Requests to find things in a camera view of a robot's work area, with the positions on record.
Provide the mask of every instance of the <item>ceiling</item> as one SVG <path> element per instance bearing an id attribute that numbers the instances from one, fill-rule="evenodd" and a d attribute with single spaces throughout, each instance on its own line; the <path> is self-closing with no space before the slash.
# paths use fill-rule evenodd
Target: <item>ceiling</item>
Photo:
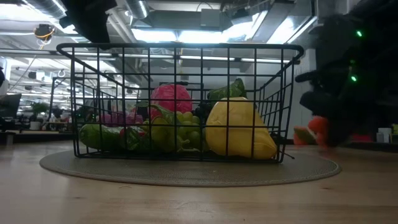
<path id="1" fill-rule="evenodd" d="M 55 50 L 56 46 L 61 43 L 77 43 L 77 42 L 89 42 L 87 39 L 77 34 L 71 27 L 66 29 L 62 29 L 58 24 L 58 19 L 51 17 L 46 14 L 42 14 L 40 9 L 32 9 L 31 6 L 23 4 L 23 1 L 4 1 L 0 0 L 2 14 L 0 14 L 0 22 L 2 24 L 0 28 L 0 49 L 24 49 L 24 50 L 37 50 L 42 48 L 42 50 Z M 287 42 L 295 33 L 303 30 L 301 35 L 291 42 L 291 44 L 298 44 L 303 46 L 304 48 L 309 48 L 312 46 L 312 38 L 311 35 L 308 35 L 307 31 L 313 25 L 311 21 L 310 26 L 303 28 L 303 25 L 317 15 L 316 5 L 312 0 L 297 0 L 297 1 L 241 1 L 241 0 L 211 0 L 207 3 L 201 3 L 198 1 L 146 1 L 149 7 L 149 15 L 142 20 L 132 19 L 131 12 L 128 11 L 128 7 L 126 5 L 125 0 L 117 0 L 117 7 L 109 10 L 107 13 L 110 14 L 108 21 L 106 23 L 106 27 L 108 30 L 109 38 L 112 43 L 134 43 L 134 42 L 145 42 L 154 39 L 153 41 L 163 41 L 161 38 L 156 39 L 158 37 L 163 37 L 167 40 L 167 35 L 171 35 L 171 38 L 175 38 L 176 41 L 180 41 L 183 39 L 185 35 L 185 41 L 197 41 L 192 39 L 191 36 L 187 36 L 188 31 L 193 31 L 197 28 L 197 25 L 190 24 L 187 19 L 185 26 L 192 25 L 192 29 L 179 29 L 179 24 L 167 24 L 164 21 L 173 21 L 175 19 L 174 14 L 178 15 L 186 15 L 187 18 L 192 17 L 200 17 L 201 11 L 205 11 L 205 9 L 213 8 L 214 10 L 223 10 L 223 14 L 227 15 L 229 22 L 231 22 L 231 18 L 233 17 L 233 12 L 236 12 L 237 9 L 242 7 L 248 7 L 247 12 L 250 13 L 250 16 L 253 19 L 249 24 L 249 28 L 247 26 L 234 27 L 230 26 L 226 28 L 227 31 L 213 34 L 213 37 L 210 38 L 211 41 L 217 41 L 218 36 L 221 35 L 229 35 L 227 39 L 221 41 L 227 42 L 244 42 L 244 43 L 272 43 L 272 44 L 283 44 Z M 334 11 L 334 7 L 329 7 L 328 10 Z M 154 29 L 148 27 L 142 27 L 142 23 L 150 21 L 150 24 L 153 26 L 169 26 L 170 29 Z M 35 37 L 33 34 L 33 30 L 38 27 L 39 24 L 50 24 L 55 26 L 55 32 L 50 41 L 43 42 Z M 152 36 L 139 36 L 139 32 L 148 32 L 148 31 L 163 31 L 163 33 L 156 33 L 156 35 Z M 238 31 L 242 31 L 242 35 L 235 33 Z M 208 34 L 202 35 L 200 33 L 200 40 L 204 41 L 207 38 Z M 82 52 L 92 52 L 92 49 L 82 48 L 78 51 Z M 114 50 L 105 50 L 102 52 L 111 52 L 115 53 L 118 49 Z M 172 55 L 173 52 L 168 49 L 151 49 L 151 54 L 161 54 L 161 55 Z M 135 49 L 134 53 L 143 53 L 147 54 L 147 52 L 142 49 Z M 200 56 L 200 51 L 198 49 L 184 49 L 182 52 L 178 50 L 179 54 L 187 55 L 187 56 Z M 242 57 L 242 58 L 253 58 L 254 51 L 253 49 L 231 49 L 230 57 Z M 295 55 L 295 51 L 286 50 L 284 52 L 284 57 L 286 59 L 290 59 Z M 225 49 L 205 49 L 203 51 L 203 56 L 209 57 L 227 57 L 227 53 Z M 55 89 L 54 93 L 57 95 L 55 97 L 56 101 L 58 101 L 59 105 L 65 108 L 68 108 L 70 102 L 68 102 L 68 95 L 70 94 L 70 90 L 68 90 L 69 86 L 69 77 L 70 77 L 70 60 L 66 57 L 54 56 L 54 55 L 34 55 L 34 54 L 21 54 L 21 53 L 4 53 L 0 50 L 0 57 L 3 57 L 3 60 L 6 58 L 9 64 L 8 74 L 10 81 L 9 93 L 23 93 L 23 98 L 28 100 L 37 101 L 38 99 L 42 101 L 49 100 L 49 94 L 52 90 L 52 79 L 51 77 L 57 77 L 61 74 L 65 74 L 66 80 L 62 80 L 63 84 L 59 84 L 59 86 Z M 280 50 L 258 50 L 257 58 L 274 58 L 280 60 Z M 84 62 L 96 67 L 96 57 L 95 54 L 87 57 L 82 57 Z M 226 62 L 217 62 L 217 61 L 206 61 L 203 63 L 203 66 L 206 68 L 208 72 L 211 72 L 212 68 L 219 69 L 225 68 Z M 236 73 L 244 74 L 245 71 L 249 68 L 250 64 L 248 63 L 231 63 L 231 68 L 236 71 Z M 198 70 L 200 68 L 199 60 L 180 60 L 177 65 L 177 70 L 184 71 L 185 73 L 190 73 L 190 71 Z M 76 71 L 83 69 L 82 66 L 76 65 Z M 146 59 L 139 58 L 127 58 L 125 72 L 131 73 L 146 73 L 148 71 L 148 61 Z M 117 58 L 104 58 L 100 62 L 100 70 L 102 72 L 111 73 L 111 72 L 121 72 L 122 63 L 121 59 Z M 160 73 L 165 71 L 174 71 L 174 61 L 173 60 L 162 60 L 162 59 L 153 59 L 150 62 L 150 70 L 151 71 L 159 71 Z M 43 80 L 31 79 L 28 77 L 29 72 L 37 72 L 45 74 Z M 115 80 L 122 82 L 122 78 L 119 75 L 112 76 Z M 215 83 L 214 79 L 208 79 L 209 85 Z M 151 86 L 156 86 L 162 81 L 163 78 L 152 76 L 151 77 Z M 126 85 L 127 86 L 142 86 L 147 83 L 148 77 L 146 75 L 136 75 L 136 76 L 126 76 Z M 114 93 L 116 91 L 115 84 L 107 81 L 106 78 L 101 79 L 101 88 L 103 87 L 104 91 L 108 91 L 110 93 Z M 96 87 L 97 80 L 91 81 L 90 85 Z M 131 98 L 137 96 L 136 91 L 129 94 Z"/>

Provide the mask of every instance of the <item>green led light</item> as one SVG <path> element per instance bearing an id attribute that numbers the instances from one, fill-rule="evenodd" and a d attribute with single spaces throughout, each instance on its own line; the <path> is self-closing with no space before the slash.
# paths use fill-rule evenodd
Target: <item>green led light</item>
<path id="1" fill-rule="evenodd" d="M 363 36 L 363 34 L 362 34 L 362 32 L 361 32 L 360 30 L 357 30 L 357 31 L 356 31 L 356 35 L 357 35 L 358 37 L 362 37 L 362 36 Z"/>

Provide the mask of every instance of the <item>wooden table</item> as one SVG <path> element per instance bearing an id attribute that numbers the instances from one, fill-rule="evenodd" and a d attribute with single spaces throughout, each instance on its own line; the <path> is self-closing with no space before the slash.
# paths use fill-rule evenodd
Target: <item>wooden table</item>
<path id="1" fill-rule="evenodd" d="M 323 154 L 343 168 L 329 179 L 189 188 L 81 179 L 39 166 L 43 156 L 71 147 L 0 149 L 1 223 L 398 223 L 398 154 L 339 149 Z"/>

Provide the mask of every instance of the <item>black wire basket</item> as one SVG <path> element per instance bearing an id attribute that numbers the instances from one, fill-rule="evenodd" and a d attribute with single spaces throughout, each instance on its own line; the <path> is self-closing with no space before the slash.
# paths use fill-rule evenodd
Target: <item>black wire basket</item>
<path id="1" fill-rule="evenodd" d="M 73 148 L 77 157 L 271 163 L 284 160 L 294 66 L 303 55 L 301 46 L 60 44 L 57 50 L 72 61 L 70 97 L 75 136 Z M 279 58 L 264 57 L 267 50 L 277 53 Z M 83 57 L 91 57 L 92 61 L 83 61 Z M 119 70 L 106 70 L 107 63 L 117 65 Z M 183 68 L 189 66 L 197 68 L 196 71 L 183 72 Z M 210 68 L 213 66 L 218 67 L 218 72 Z M 272 74 L 264 73 L 262 68 L 267 66 L 276 70 Z M 237 68 L 242 67 L 250 72 L 236 72 Z M 194 81 L 187 80 L 187 77 L 193 77 Z M 214 80 L 221 80 L 224 84 L 214 87 Z M 235 82 L 244 83 L 243 89 L 237 86 L 242 90 L 239 96 L 246 98 L 234 98 L 238 96 L 235 95 Z M 154 98 L 154 90 L 165 85 L 174 89 L 172 98 Z M 177 88 L 181 86 L 189 94 L 188 98 L 176 97 Z M 163 111 L 155 108 L 156 103 L 162 101 L 172 102 L 174 107 Z M 192 112 L 172 112 L 179 110 L 177 105 L 181 102 L 191 103 Z M 242 117 L 242 120 L 250 119 L 245 125 L 231 124 L 230 113 L 236 103 L 244 103 L 246 107 L 250 103 L 248 118 Z M 206 122 L 208 113 L 221 104 L 226 105 L 226 123 L 209 125 Z M 185 118 L 194 119 L 192 114 L 197 116 L 196 122 L 186 122 Z M 260 124 L 256 121 L 257 117 L 261 118 Z M 219 147 L 216 151 L 212 146 L 214 144 L 208 144 L 210 140 L 206 137 L 211 135 L 208 133 L 210 128 L 223 130 L 219 132 L 222 134 L 210 136 L 212 142 L 218 144 L 218 140 L 213 138 L 224 142 L 221 151 Z M 276 148 L 276 153 L 267 159 L 256 156 L 255 150 L 256 130 L 264 128 Z M 240 135 L 232 135 L 237 130 L 248 131 L 246 134 L 250 137 L 241 139 Z M 182 137 L 185 134 L 196 138 L 190 138 L 190 143 L 183 145 L 188 142 L 184 140 L 186 136 Z M 232 150 L 242 142 L 246 145 L 239 150 L 245 153 Z"/>

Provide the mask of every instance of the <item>round placemat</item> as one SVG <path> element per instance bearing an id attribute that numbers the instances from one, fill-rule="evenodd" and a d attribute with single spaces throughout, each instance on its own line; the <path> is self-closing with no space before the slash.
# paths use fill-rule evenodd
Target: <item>round placemat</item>
<path id="1" fill-rule="evenodd" d="M 40 165 L 75 177 L 189 187 L 243 187 L 291 184 L 331 177 L 340 172 L 333 161 L 295 153 L 281 164 L 232 162 L 141 161 L 79 159 L 72 151 L 45 156 Z"/>

